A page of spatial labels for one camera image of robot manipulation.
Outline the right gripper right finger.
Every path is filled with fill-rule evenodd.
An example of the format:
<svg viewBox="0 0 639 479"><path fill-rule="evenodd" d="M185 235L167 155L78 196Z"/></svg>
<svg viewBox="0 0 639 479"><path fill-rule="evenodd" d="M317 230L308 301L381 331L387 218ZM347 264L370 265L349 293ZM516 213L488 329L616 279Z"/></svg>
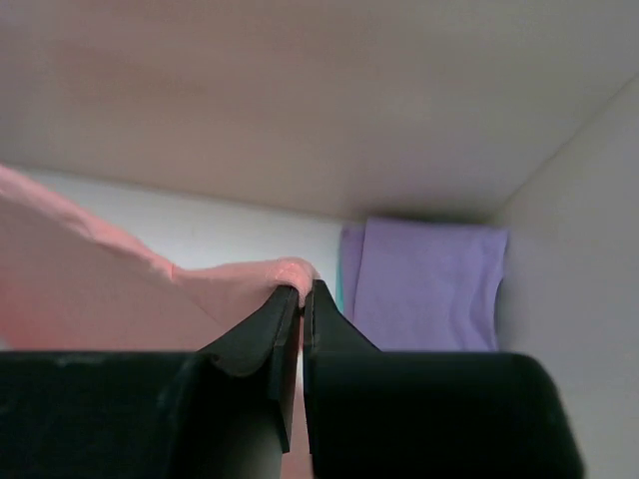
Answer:
<svg viewBox="0 0 639 479"><path fill-rule="evenodd" d="M316 281L304 397L318 478L580 478L550 375L516 353L384 352Z"/></svg>

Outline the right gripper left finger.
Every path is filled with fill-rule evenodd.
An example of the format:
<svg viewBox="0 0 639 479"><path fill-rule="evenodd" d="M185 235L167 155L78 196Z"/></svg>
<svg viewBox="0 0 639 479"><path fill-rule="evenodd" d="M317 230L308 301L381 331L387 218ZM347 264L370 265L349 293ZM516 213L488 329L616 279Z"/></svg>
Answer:
<svg viewBox="0 0 639 479"><path fill-rule="evenodd" d="M198 351L6 351L5 478L256 478L291 447L299 295Z"/></svg>

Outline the pink t shirt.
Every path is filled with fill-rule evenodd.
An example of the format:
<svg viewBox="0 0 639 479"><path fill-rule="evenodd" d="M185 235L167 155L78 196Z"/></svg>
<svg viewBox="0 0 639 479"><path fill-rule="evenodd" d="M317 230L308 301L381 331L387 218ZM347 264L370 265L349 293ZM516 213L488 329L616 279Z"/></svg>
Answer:
<svg viewBox="0 0 639 479"><path fill-rule="evenodd" d="M1 172L6 351L198 351L280 286L297 291L301 311L316 277L300 258L184 269L31 179ZM275 470L313 474L297 381L291 447Z"/></svg>

